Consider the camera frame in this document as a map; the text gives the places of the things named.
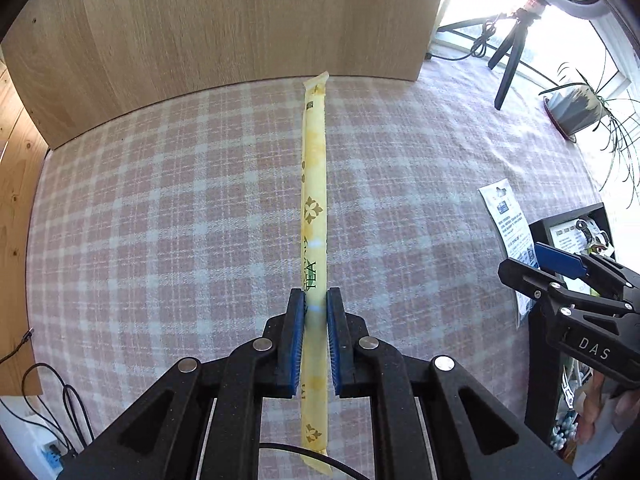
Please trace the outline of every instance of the metal pin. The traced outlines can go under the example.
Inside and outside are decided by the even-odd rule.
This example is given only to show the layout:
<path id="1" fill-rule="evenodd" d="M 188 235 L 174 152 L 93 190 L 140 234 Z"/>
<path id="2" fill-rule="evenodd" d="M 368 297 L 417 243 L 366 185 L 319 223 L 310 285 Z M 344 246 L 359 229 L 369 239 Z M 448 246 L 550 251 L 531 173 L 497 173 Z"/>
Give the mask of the metal pin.
<path id="1" fill-rule="evenodd" d="M 258 352 L 264 352 L 270 349 L 273 346 L 271 339 L 267 339 L 266 337 L 259 337 L 254 341 L 254 350 Z"/>
<path id="2" fill-rule="evenodd" d="M 436 361 L 434 362 L 434 364 L 436 365 L 436 368 L 438 370 L 442 370 L 443 372 L 453 370 L 453 367 L 456 365 L 453 359 L 446 355 L 436 357 Z"/>
<path id="3" fill-rule="evenodd" d="M 373 336 L 366 335 L 360 338 L 360 340 L 358 341 L 358 344 L 360 345 L 361 348 L 364 348 L 365 350 L 373 350 L 374 348 L 378 348 L 380 341 L 378 341 Z"/>
<path id="4" fill-rule="evenodd" d="M 185 357 L 178 362 L 178 370 L 183 374 L 193 372 L 198 367 L 198 362 L 193 357 Z"/>

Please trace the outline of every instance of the wooden wall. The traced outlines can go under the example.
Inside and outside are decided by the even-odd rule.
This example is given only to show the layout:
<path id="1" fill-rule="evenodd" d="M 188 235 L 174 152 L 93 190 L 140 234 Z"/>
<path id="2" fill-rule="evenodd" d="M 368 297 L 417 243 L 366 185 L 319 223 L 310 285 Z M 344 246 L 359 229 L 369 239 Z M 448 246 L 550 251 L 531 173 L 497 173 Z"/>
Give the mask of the wooden wall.
<path id="1" fill-rule="evenodd" d="M 0 62 L 0 356 L 11 352 L 30 328 L 25 276 L 27 236 L 47 149 Z M 29 342 L 0 365 L 0 396 L 20 395 L 22 375 L 32 364 Z M 28 375 L 25 390 L 28 395 L 42 392 L 37 371 Z"/>
<path id="2" fill-rule="evenodd" d="M 415 80 L 440 0 L 30 0 L 2 41 L 52 148 L 131 110 L 266 78 Z"/>

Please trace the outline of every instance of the plaid tablecloth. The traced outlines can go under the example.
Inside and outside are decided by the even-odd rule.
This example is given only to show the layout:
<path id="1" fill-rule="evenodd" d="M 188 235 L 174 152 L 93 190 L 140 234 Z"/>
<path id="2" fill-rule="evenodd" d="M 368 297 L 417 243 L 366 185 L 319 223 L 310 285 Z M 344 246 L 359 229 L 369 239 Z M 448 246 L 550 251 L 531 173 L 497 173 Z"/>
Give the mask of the plaid tablecloth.
<path id="1" fill-rule="evenodd" d="M 508 177 L 529 222 L 598 201 L 537 88 L 477 59 L 426 62 L 415 83 L 327 87 L 331 286 L 369 331 L 423 359 L 447 352 L 519 416 L 527 329 L 478 187 Z M 38 360 L 97 432 L 183 356 L 226 356 L 300 286 L 301 79 L 216 88 L 138 110 L 47 157 L 28 245 Z M 60 389 L 41 373 L 62 418 Z M 267 400 L 266 440 L 297 444 L 299 401 Z M 330 402 L 329 453 L 373 477 L 369 405 Z M 260 478 L 316 478 L 261 452 Z"/>

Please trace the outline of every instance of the checkered blanket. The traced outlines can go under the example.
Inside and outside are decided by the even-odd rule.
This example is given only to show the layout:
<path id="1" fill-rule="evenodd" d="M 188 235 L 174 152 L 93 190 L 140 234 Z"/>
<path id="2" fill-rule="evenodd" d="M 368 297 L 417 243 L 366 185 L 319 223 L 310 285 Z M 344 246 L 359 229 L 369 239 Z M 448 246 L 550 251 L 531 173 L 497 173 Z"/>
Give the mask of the checkered blanket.
<path id="1" fill-rule="evenodd" d="M 455 357 L 519 416 L 527 329 L 478 187 L 508 177 L 529 222 L 599 200 L 577 148 L 520 80 L 477 59 L 417 82 L 327 86 L 328 272 L 346 309 L 407 355 Z M 300 286 L 301 79 L 215 88 L 98 126 L 47 157 L 28 245 L 36 358 L 99 433 L 183 356 L 258 336 Z M 41 373 L 62 418 L 60 389 Z M 372 477 L 366 400 L 330 401 L 329 453 Z M 266 400 L 262 438 L 297 444 L 298 400 Z M 263 451 L 261 479 L 316 474 Z"/>

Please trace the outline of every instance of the yellow packet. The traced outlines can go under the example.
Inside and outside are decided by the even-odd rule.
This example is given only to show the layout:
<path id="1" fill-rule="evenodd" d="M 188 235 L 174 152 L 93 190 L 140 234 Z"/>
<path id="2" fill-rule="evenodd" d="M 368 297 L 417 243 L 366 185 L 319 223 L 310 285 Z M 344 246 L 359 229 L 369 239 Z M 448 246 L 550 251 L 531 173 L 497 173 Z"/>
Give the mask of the yellow packet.
<path id="1" fill-rule="evenodd" d="M 326 143 L 324 96 L 329 74 L 305 81 L 302 115 L 301 263 L 305 332 L 300 371 L 302 446 L 326 455 L 328 384 L 326 354 Z M 302 460 L 331 475 L 331 466 Z"/>

